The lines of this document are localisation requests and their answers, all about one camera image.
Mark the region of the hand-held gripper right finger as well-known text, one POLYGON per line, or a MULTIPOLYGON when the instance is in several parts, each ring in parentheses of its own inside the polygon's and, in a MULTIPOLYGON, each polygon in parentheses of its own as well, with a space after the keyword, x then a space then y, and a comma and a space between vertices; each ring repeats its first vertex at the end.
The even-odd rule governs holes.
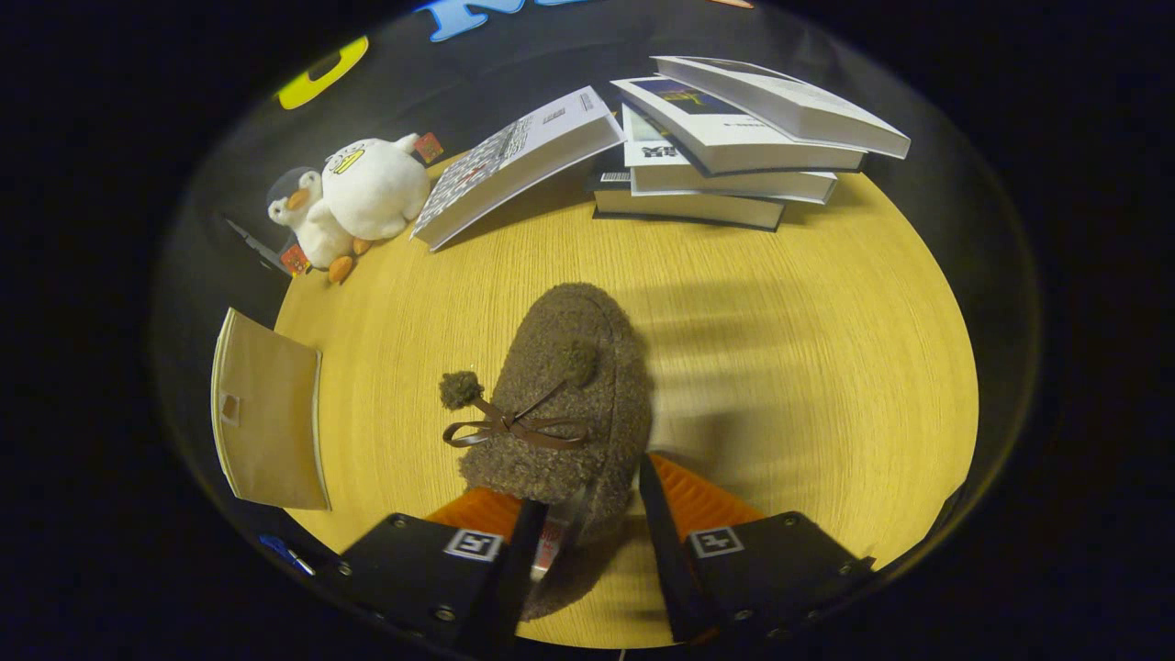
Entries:
POLYGON ((872 581, 873 557, 807 515, 766 515, 666 456, 642 457, 639 493, 676 643, 783 641, 872 581))

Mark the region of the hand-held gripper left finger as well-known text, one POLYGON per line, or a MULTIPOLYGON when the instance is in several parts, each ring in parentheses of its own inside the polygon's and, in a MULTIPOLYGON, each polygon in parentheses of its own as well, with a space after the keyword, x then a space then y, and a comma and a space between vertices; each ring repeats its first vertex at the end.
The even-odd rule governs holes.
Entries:
POLYGON ((521 503, 512 535, 394 513, 334 560, 334 595, 439 656, 511 656, 548 515, 521 503))

